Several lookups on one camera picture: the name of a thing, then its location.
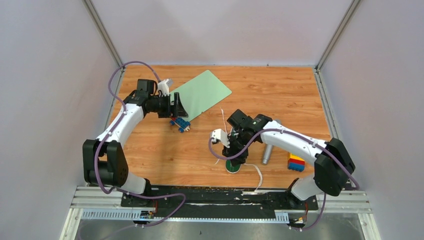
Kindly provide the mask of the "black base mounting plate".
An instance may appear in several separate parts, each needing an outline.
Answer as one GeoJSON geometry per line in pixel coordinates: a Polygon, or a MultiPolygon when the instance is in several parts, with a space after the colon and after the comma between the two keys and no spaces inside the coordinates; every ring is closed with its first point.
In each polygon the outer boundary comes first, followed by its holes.
{"type": "Polygon", "coordinates": [[[151,208],[155,216],[165,217],[179,206],[184,194],[186,200],[173,217],[208,219],[273,219],[279,210],[305,213],[319,208],[314,196],[304,202],[290,202],[285,189],[154,185],[149,194],[154,198],[123,194],[120,205],[151,208]]]}

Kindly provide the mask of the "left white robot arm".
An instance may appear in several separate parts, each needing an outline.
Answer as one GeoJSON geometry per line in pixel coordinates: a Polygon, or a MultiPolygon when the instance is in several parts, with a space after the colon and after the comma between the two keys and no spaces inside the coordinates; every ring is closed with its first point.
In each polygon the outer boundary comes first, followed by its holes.
{"type": "Polygon", "coordinates": [[[129,171],[123,148],[148,113],[156,113],[159,118],[188,117],[179,93],[170,94],[172,83],[170,78],[161,82],[138,79],[136,89],[121,101],[121,109],[110,126],[96,139],[83,143],[83,175],[87,183],[134,193],[135,202],[142,207],[152,203],[150,181],[129,171]]]}

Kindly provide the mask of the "light green cutting mat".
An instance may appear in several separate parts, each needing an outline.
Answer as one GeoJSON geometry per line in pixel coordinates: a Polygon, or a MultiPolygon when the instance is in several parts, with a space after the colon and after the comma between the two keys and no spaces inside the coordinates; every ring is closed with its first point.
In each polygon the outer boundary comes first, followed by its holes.
{"type": "Polygon", "coordinates": [[[172,92],[179,93],[180,102],[188,113],[188,117],[184,118],[187,122],[232,94],[232,91],[210,70],[202,72],[172,92]]]}

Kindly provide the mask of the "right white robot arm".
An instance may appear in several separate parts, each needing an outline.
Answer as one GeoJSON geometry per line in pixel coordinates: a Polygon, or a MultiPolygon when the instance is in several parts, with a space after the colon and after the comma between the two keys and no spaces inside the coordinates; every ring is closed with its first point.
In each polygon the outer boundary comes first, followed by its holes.
{"type": "Polygon", "coordinates": [[[313,166],[314,172],[307,177],[295,179],[285,195],[286,204],[298,209],[305,201],[318,194],[333,197],[340,195],[348,180],[352,180],[355,164],[343,142],[335,137],[326,141],[291,130],[271,117],[258,114],[252,118],[236,110],[227,122],[232,131],[216,129],[210,134],[209,144],[220,142],[222,154],[219,159],[237,168],[246,162],[248,148],[254,142],[283,149],[313,166]]]}

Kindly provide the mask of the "yellow red blue block stack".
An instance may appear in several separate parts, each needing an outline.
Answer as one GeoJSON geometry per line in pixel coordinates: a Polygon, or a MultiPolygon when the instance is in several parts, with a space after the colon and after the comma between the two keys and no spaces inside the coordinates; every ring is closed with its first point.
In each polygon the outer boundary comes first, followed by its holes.
{"type": "Polygon", "coordinates": [[[305,161],[299,156],[289,153],[287,168],[292,171],[303,172],[305,170],[305,161]]]}

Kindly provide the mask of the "blue red toy car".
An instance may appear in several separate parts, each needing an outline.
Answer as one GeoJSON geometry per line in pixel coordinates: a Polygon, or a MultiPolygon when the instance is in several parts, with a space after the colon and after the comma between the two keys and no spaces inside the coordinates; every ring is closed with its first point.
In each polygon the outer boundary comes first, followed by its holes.
{"type": "Polygon", "coordinates": [[[177,126],[180,133],[189,131],[191,126],[189,121],[186,121],[181,117],[172,117],[169,123],[171,126],[177,126]]]}

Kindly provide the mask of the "green canvas sneaker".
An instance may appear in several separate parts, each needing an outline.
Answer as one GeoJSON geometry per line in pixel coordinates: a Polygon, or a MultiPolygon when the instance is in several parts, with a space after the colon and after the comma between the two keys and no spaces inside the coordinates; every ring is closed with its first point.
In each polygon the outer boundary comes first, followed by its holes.
{"type": "Polygon", "coordinates": [[[233,166],[233,160],[226,160],[225,161],[225,169],[230,174],[236,174],[237,172],[239,172],[240,169],[241,169],[241,166],[242,166],[242,164],[234,167],[233,166]]]}

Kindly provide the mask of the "aluminium frame rail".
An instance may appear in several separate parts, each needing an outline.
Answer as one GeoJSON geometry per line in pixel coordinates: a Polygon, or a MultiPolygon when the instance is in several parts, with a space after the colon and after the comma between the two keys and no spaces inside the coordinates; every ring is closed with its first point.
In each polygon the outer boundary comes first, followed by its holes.
{"type": "Polygon", "coordinates": [[[124,193],[114,191],[105,194],[98,187],[78,187],[75,191],[71,207],[81,209],[81,217],[88,220],[133,220],[155,222],[166,218],[170,222],[211,222],[211,223],[288,223],[299,217],[313,217],[320,212],[326,214],[371,214],[372,208],[365,192],[357,190],[344,190],[338,196],[323,196],[318,194],[318,209],[300,213],[297,210],[276,210],[274,218],[195,218],[174,217],[180,207],[185,203],[186,196],[181,194],[179,206],[164,217],[156,216],[151,208],[122,207],[121,198],[124,193]]]}

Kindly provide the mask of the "silver microphone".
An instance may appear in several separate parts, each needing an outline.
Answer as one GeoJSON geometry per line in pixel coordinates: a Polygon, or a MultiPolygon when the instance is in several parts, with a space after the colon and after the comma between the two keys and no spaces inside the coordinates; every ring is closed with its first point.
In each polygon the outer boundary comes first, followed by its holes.
{"type": "Polygon", "coordinates": [[[269,160],[271,159],[271,154],[273,152],[274,146],[272,144],[267,144],[264,148],[263,155],[262,155],[262,164],[267,165],[269,163],[269,160]]]}

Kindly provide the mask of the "white shoelace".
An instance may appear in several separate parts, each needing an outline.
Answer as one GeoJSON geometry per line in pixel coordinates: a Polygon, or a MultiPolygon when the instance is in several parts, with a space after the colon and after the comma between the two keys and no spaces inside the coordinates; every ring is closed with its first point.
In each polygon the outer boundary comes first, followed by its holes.
{"type": "MultiPolygon", "coordinates": [[[[223,126],[224,126],[224,132],[226,133],[226,134],[228,134],[229,133],[229,131],[228,131],[228,128],[227,128],[227,123],[226,123],[226,120],[225,120],[225,112],[224,112],[224,110],[221,108],[221,107],[219,107],[220,108],[220,112],[221,112],[221,118],[222,118],[222,122],[223,122],[223,126]]],[[[259,189],[259,187],[261,187],[262,186],[262,184],[263,184],[263,175],[262,175],[262,172],[261,172],[261,170],[259,169],[259,167],[257,166],[257,165],[255,165],[255,164],[248,164],[248,163],[244,163],[243,164],[244,166],[252,166],[252,167],[254,167],[254,169],[257,171],[257,174],[258,174],[258,176],[259,176],[259,181],[258,181],[258,184],[257,184],[257,187],[255,188],[255,191],[257,191],[258,189],[259,189]]],[[[240,170],[241,170],[241,166],[240,166],[240,168],[238,169],[238,170],[235,170],[235,171],[230,171],[230,170],[228,170],[227,168],[225,168],[225,170],[229,173],[229,174],[236,174],[236,173],[238,173],[240,170]]]]}

